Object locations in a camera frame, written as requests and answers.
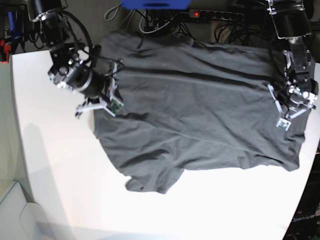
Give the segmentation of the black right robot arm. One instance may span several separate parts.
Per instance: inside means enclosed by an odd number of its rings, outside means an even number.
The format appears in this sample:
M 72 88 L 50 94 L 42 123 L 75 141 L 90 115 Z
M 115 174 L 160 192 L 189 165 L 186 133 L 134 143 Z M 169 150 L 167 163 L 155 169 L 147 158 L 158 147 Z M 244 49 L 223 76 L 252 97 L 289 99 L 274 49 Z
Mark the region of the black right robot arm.
M 119 97 L 114 78 L 121 62 L 100 55 L 85 26 L 59 0 L 28 0 L 29 20 L 40 24 L 40 39 L 49 48 L 48 76 L 58 88 L 77 91 L 89 102 L 108 104 Z

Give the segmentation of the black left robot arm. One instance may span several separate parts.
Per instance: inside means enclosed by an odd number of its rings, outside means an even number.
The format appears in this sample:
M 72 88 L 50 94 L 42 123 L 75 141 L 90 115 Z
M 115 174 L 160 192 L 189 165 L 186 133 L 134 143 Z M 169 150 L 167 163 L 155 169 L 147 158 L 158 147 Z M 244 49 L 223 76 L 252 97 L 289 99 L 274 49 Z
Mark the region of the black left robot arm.
M 291 109 L 314 108 L 318 84 L 311 75 L 312 56 L 304 43 L 311 35 L 311 27 L 302 0 L 268 0 L 276 37 L 286 40 L 289 49 L 283 51 L 286 64 L 283 69 L 286 87 L 280 97 Z

